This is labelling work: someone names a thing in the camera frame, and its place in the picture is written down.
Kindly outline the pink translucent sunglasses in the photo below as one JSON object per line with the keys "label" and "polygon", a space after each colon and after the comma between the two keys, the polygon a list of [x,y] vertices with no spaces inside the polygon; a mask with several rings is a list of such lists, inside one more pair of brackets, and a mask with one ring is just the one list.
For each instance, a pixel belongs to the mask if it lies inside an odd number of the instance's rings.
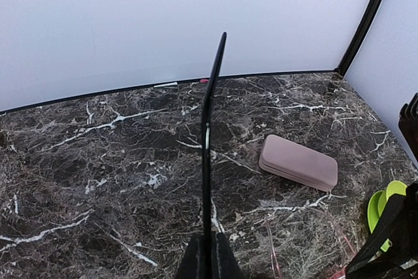
{"label": "pink translucent sunglasses", "polygon": [[296,222],[296,233],[275,247],[275,228],[264,220],[273,278],[346,278],[346,267],[356,250],[349,238],[327,212],[304,207],[308,221]]}

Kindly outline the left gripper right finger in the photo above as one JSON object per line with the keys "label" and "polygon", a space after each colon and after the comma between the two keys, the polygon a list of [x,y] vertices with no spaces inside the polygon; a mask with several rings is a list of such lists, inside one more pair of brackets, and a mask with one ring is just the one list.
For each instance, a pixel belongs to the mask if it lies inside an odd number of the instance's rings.
{"label": "left gripper right finger", "polygon": [[242,279],[244,276],[224,233],[212,232],[212,278]]}

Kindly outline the black aviator sunglasses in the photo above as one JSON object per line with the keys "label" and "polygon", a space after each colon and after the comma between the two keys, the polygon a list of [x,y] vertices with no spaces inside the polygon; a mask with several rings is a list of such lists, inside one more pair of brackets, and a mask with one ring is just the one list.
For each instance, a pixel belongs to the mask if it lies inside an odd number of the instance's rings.
{"label": "black aviator sunglasses", "polygon": [[201,140],[202,140],[202,222],[203,222],[203,257],[204,278],[213,278],[212,274],[212,203],[210,170],[210,131],[211,111],[216,82],[219,77],[227,33],[223,32],[216,52],[212,72],[208,81],[202,104]]}

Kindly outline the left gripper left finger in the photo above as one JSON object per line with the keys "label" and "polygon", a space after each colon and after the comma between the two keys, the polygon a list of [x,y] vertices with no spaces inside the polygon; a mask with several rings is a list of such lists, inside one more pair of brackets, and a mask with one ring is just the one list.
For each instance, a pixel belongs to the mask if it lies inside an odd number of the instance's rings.
{"label": "left gripper left finger", "polygon": [[175,279],[203,279],[204,258],[203,236],[194,234],[189,241],[185,254],[180,262]]}

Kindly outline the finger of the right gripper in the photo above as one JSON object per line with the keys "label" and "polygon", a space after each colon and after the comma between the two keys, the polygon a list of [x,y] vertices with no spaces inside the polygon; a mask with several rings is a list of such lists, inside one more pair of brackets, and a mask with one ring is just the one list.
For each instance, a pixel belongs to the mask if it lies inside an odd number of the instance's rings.
{"label": "finger of the right gripper", "polygon": [[405,103],[400,109],[398,127],[404,136],[408,146],[410,147],[415,159],[418,158],[418,145],[417,145],[417,130],[418,130],[418,117],[417,117],[417,100],[418,94],[416,93],[409,103]]}
{"label": "finger of the right gripper", "polygon": [[409,278],[417,265],[417,184],[406,188],[406,195],[394,194],[358,254],[345,269],[346,278]]}

